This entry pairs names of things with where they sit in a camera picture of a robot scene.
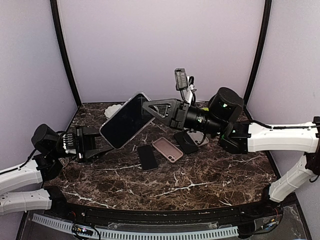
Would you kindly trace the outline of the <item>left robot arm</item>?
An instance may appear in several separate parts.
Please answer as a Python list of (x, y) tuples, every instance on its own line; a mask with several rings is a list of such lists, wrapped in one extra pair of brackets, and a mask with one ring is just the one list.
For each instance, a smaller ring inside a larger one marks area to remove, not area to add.
[(60, 218), (67, 218), (71, 208), (57, 186), (34, 191), (17, 190), (55, 179), (63, 164), (61, 159), (74, 158), (79, 163), (90, 163), (110, 152), (111, 146), (97, 148), (98, 129), (78, 126), (73, 132), (54, 131), (46, 124), (35, 130), (31, 143), (34, 147), (24, 163), (0, 172), (0, 214), (49, 210)]

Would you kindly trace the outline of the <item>pink phone case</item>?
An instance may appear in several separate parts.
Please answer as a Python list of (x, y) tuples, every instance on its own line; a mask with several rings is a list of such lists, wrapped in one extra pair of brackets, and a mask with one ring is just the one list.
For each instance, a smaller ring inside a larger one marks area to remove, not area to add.
[(154, 141), (152, 146), (171, 163), (175, 163), (184, 155), (181, 150), (164, 137)]

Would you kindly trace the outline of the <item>white phone case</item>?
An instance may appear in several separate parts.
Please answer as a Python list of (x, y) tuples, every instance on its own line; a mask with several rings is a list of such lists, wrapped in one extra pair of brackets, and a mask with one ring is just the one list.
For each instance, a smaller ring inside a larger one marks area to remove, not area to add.
[(200, 131), (188, 131), (187, 134), (191, 138), (191, 140), (199, 147), (209, 143), (209, 139), (207, 137), (204, 137), (204, 134)]

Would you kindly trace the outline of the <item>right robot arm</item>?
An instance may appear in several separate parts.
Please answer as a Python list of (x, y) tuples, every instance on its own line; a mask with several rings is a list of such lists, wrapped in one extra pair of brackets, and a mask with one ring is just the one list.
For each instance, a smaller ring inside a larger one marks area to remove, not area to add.
[(302, 156), (284, 176), (265, 187), (255, 213), (266, 217), (289, 194), (320, 174), (320, 118), (290, 125), (267, 125), (256, 120), (238, 121), (244, 100), (232, 89), (221, 87), (210, 99), (208, 110), (171, 98), (143, 103), (142, 108), (164, 125), (218, 136), (218, 145), (230, 154), (261, 151), (300, 151)]

